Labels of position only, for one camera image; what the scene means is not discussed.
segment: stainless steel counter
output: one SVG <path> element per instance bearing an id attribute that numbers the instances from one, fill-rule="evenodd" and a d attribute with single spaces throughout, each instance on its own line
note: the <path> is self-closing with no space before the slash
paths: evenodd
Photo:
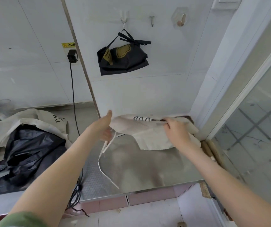
<path id="1" fill-rule="evenodd" d="M 99 142 L 93 148 L 84 165 L 82 201 L 203 179 L 177 149 L 140 150 L 132 136 L 123 135 L 116 138 L 100 158 L 103 172 L 119 186 L 118 189 L 99 170 L 97 160 L 102 146 L 103 142 Z M 7 214 L 22 193 L 0 195 L 0 215 Z"/>

